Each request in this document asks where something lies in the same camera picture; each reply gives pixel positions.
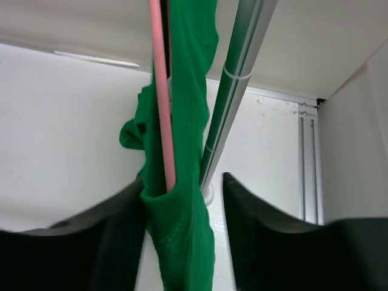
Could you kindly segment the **aluminium rail at right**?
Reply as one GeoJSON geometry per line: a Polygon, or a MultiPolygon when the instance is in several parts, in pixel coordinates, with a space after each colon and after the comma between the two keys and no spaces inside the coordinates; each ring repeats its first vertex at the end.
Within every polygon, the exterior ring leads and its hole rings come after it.
{"type": "Polygon", "coordinates": [[[247,93],[298,106],[299,217],[324,224],[323,185],[319,147],[318,102],[301,96],[249,87],[247,93]]]}

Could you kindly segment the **pink wire hanger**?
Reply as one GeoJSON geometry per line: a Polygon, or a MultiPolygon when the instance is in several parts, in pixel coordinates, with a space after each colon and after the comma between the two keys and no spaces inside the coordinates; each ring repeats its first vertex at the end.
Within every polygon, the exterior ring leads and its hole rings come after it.
{"type": "Polygon", "coordinates": [[[167,83],[162,14],[161,5],[159,1],[150,0],[149,7],[152,30],[153,63],[155,69],[154,76],[156,81],[156,91],[158,100],[164,173],[166,178],[166,189],[169,192],[175,186],[176,173],[172,125],[170,119],[170,100],[167,83]]]}

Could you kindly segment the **green t shirt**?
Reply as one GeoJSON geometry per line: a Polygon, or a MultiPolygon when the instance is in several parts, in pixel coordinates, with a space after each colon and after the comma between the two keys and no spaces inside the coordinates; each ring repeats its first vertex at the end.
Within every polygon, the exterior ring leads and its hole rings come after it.
{"type": "Polygon", "coordinates": [[[206,75],[219,40],[216,6],[216,1],[169,5],[175,187],[166,189],[155,81],[143,87],[135,117],[119,134],[123,147],[145,152],[141,198],[166,290],[211,290],[213,285],[215,242],[199,168],[209,120],[206,75]]]}

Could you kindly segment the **white and metal clothes rack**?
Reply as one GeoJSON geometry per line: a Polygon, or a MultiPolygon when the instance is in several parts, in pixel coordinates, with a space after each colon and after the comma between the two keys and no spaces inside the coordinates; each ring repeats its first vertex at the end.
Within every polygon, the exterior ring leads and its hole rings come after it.
{"type": "Polygon", "coordinates": [[[211,180],[277,3],[276,0],[239,1],[200,166],[199,186],[206,205],[214,199],[211,180]]]}

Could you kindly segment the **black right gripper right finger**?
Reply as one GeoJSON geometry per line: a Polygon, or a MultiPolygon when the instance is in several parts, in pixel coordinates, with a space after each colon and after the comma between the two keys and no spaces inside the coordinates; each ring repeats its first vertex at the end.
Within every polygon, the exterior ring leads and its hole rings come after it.
{"type": "Polygon", "coordinates": [[[222,178],[238,290],[386,290],[387,219],[320,226],[292,217],[222,178]]]}

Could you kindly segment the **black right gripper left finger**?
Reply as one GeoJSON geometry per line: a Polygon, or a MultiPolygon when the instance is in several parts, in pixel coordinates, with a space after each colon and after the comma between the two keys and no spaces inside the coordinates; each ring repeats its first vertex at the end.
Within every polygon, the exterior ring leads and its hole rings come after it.
{"type": "Polygon", "coordinates": [[[134,290],[146,229],[136,179],[49,228],[1,231],[1,290],[134,290]]]}

